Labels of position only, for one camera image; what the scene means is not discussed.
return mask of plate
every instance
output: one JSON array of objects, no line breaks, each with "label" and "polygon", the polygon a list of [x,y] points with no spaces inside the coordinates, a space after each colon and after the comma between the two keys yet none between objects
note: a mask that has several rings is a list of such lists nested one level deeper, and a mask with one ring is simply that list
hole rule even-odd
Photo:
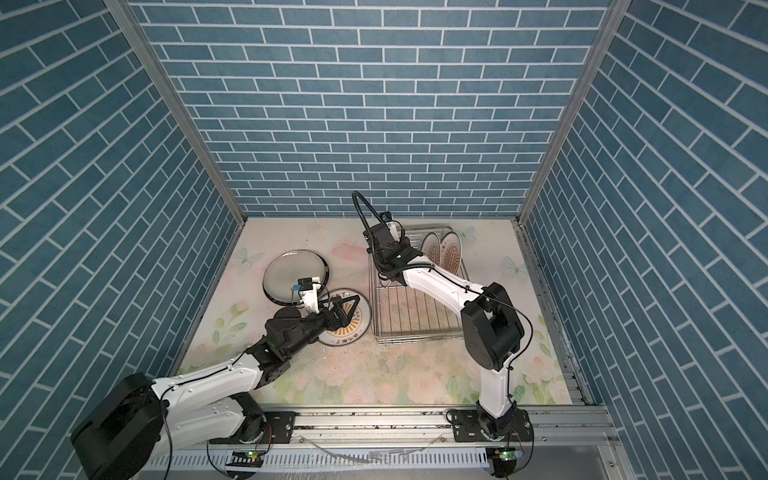
[{"label": "plate", "polygon": [[462,262],[462,241],[456,232],[448,232],[440,242],[440,266],[456,275]]},{"label": "plate", "polygon": [[422,253],[435,265],[440,265],[440,239],[435,232],[429,232],[422,240]]},{"label": "plate", "polygon": [[282,306],[302,306],[299,293],[293,286],[299,278],[318,276],[323,285],[328,283],[328,263],[317,253],[308,250],[285,252],[270,263],[264,272],[262,287],[270,301]]},{"label": "plate", "polygon": [[[348,326],[338,329],[334,332],[325,331],[320,333],[318,340],[323,345],[327,346],[342,346],[348,345],[355,340],[359,339],[368,330],[371,324],[371,305],[368,300],[356,292],[348,288],[339,288],[330,293],[331,297],[341,296],[346,298],[348,296],[360,295],[360,301],[357,303],[357,308],[352,316],[352,320]],[[352,302],[342,305],[344,311],[349,313],[349,309],[352,308]]]}]

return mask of round tray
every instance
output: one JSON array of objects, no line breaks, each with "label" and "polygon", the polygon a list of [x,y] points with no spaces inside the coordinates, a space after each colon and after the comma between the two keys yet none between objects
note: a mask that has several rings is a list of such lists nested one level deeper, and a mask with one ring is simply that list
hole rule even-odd
[{"label": "round tray", "polygon": [[293,286],[299,278],[317,276],[325,286],[330,278],[328,263],[317,253],[308,250],[291,250],[277,257],[264,272],[262,288],[272,303],[282,306],[302,306]]},{"label": "round tray", "polygon": [[[355,309],[352,321],[350,321],[349,325],[345,326],[344,328],[333,332],[325,331],[320,333],[318,340],[323,345],[349,345],[350,343],[362,337],[363,334],[365,334],[365,332],[368,330],[368,327],[371,324],[371,305],[361,293],[348,288],[339,288],[330,293],[331,297],[341,296],[342,298],[353,295],[360,295],[360,301],[357,303],[357,308]],[[347,303],[344,304],[343,307],[344,310],[347,311],[348,308],[352,308],[352,304]]]}]

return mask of dish rack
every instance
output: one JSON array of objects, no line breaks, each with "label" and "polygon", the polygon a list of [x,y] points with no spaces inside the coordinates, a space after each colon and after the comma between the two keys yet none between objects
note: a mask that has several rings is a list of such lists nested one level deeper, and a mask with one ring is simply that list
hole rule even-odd
[{"label": "dish rack", "polygon": [[[409,225],[406,237],[411,240],[412,247],[421,250],[427,233],[435,232],[442,239],[452,231],[448,225]],[[369,265],[373,307],[371,329],[378,343],[416,343],[464,336],[461,319],[442,303],[409,286],[381,280],[373,259]],[[469,280],[463,259],[457,275]]]}]

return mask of blue brick wall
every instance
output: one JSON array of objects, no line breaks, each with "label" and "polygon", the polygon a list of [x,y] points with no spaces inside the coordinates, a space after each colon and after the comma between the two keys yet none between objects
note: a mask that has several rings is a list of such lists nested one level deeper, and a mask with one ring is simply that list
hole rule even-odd
[{"label": "blue brick wall", "polygon": [[248,215],[510,217],[608,0],[255,3],[131,2]]},{"label": "blue brick wall", "polygon": [[633,0],[528,227],[645,478],[768,478],[767,25]]},{"label": "blue brick wall", "polygon": [[168,373],[235,226],[101,0],[0,0],[0,72],[0,478],[74,478],[75,422]]}]

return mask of floral tabletop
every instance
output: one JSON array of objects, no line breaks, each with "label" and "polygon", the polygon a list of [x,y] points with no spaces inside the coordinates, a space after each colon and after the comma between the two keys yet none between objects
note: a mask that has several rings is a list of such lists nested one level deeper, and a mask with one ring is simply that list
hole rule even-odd
[{"label": "floral tabletop", "polygon": [[[522,405],[571,403],[558,359],[508,220],[428,220],[459,233],[472,282],[500,283],[534,325],[530,348],[513,362]],[[424,220],[402,222],[424,224]],[[369,297],[369,263],[357,219],[249,219],[181,364],[186,373],[232,358],[265,333],[280,308],[264,295],[264,270],[289,250],[312,250],[329,264],[331,290]],[[463,340],[379,345],[370,329],[345,346],[307,346],[278,380],[253,392],[262,404],[454,405],[477,401],[479,369]]]}]

